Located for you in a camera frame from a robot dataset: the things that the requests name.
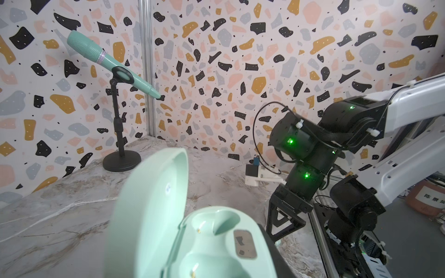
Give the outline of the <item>mint green earbud case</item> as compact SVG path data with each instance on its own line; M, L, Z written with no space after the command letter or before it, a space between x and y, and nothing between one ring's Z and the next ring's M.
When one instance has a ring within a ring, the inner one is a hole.
M165 148L130 174L107 228L107 278L274 278L258 224L230 207L185 213L188 156Z

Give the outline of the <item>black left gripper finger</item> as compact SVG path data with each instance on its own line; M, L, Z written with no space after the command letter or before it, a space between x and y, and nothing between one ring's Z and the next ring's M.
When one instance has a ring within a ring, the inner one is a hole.
M292 272L291 268L288 266L285 259L280 254L275 243L271 240L271 238L268 236L268 234L266 233L266 231L264 230L264 228L261 225L259 225L259 228L264 236L264 239L268 246L268 250L271 254L277 278L295 278L294 273Z

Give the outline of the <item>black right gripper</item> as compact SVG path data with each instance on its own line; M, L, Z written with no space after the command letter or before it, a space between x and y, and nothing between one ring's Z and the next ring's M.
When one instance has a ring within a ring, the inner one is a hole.
M330 170L321 172L307 164L296 164L272 194L269 201L266 233L273 242L306 226L301 212L308 213L309 204L318 190L325 189L330 182Z

